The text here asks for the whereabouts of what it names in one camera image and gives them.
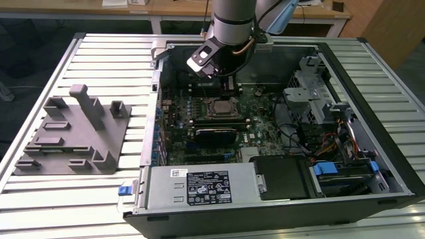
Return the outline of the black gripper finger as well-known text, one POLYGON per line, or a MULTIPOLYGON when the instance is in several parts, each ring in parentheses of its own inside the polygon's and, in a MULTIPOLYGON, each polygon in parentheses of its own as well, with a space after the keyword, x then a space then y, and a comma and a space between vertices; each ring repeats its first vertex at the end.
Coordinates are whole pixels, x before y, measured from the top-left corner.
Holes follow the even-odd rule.
POLYGON ((219 87, 222 97, 237 97, 239 95, 239 86, 237 84, 235 75, 219 78, 219 87))

